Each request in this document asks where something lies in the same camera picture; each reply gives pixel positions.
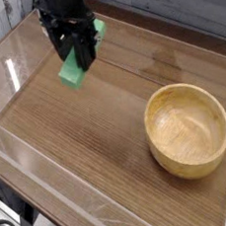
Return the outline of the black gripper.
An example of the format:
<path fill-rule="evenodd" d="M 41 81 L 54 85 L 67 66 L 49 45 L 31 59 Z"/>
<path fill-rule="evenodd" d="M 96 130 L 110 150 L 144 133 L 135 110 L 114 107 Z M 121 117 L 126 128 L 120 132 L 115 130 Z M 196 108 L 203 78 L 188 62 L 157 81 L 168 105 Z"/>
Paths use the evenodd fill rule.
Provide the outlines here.
<path fill-rule="evenodd" d="M 74 46 L 76 63 L 88 71 L 96 58 L 95 16 L 84 0 L 37 0 L 39 21 L 65 61 Z"/>

